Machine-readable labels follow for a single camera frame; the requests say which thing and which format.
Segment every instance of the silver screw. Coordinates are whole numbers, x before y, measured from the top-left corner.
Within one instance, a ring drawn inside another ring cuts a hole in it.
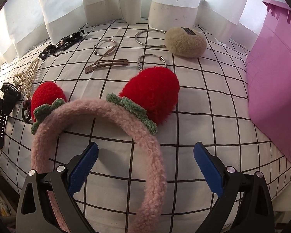
[[[227,170],[229,173],[233,173],[233,172],[235,172],[235,168],[232,167],[232,166],[228,166],[228,167],[226,168],[226,170]]]
[[[257,176],[258,176],[259,178],[262,178],[262,177],[263,177],[263,173],[261,173],[261,172],[256,172],[256,174],[257,174]]]
[[[62,172],[63,170],[65,170],[65,167],[64,166],[58,166],[56,168],[57,172]]]
[[[29,176],[32,176],[32,175],[34,175],[35,173],[36,173],[35,170],[30,170],[30,171],[28,172],[28,175],[29,175]]]

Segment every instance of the green leaf trim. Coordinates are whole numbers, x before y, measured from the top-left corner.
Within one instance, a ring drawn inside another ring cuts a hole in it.
[[[146,115],[147,111],[140,105],[134,103],[131,99],[127,97],[121,98],[114,93],[109,93],[106,96],[106,101],[124,107],[127,111],[140,119],[140,121],[143,122],[145,126],[147,126],[152,135],[157,133],[157,126],[152,120],[148,118]]]
[[[35,110],[33,111],[33,115],[36,119],[36,121],[33,123],[33,125],[31,126],[31,133],[34,135],[36,133],[36,131],[38,130],[38,127],[40,125],[40,123],[42,123],[44,121],[44,119],[51,114],[51,112],[54,109],[59,108],[60,106],[64,105],[66,102],[64,101],[64,99],[59,98],[56,99],[52,105],[49,104],[43,104],[37,108],[35,108]]]

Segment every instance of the perforated watch strap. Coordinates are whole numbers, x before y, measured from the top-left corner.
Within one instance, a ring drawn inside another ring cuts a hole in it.
[[[4,114],[0,111],[0,149],[3,148],[6,117],[7,117],[7,114]]]

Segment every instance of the red strawberry pom-pom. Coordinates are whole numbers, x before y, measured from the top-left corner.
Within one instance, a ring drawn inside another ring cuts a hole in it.
[[[54,82],[51,81],[42,83],[36,89],[31,99],[30,112],[33,120],[36,121],[33,115],[33,111],[37,107],[46,103],[52,105],[52,103],[59,98],[62,98],[64,99],[65,102],[67,102],[65,94],[59,86],[57,86]]]
[[[147,111],[154,123],[162,123],[178,102],[180,86],[177,76],[168,68],[151,67],[133,77],[120,92]]]

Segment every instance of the pink fuzzy headband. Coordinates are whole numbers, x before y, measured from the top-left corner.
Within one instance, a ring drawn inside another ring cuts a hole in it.
[[[94,99],[76,100],[53,110],[36,131],[31,151],[31,169],[35,169],[38,173],[52,171],[48,165],[48,158],[55,150],[57,137],[81,115],[95,115],[113,121],[144,150],[147,161],[145,198],[129,231],[151,232],[161,214],[167,186],[162,153],[156,137],[151,135],[148,128],[124,107],[102,99]],[[50,195],[50,200],[59,225],[68,231],[54,202],[53,194]]]

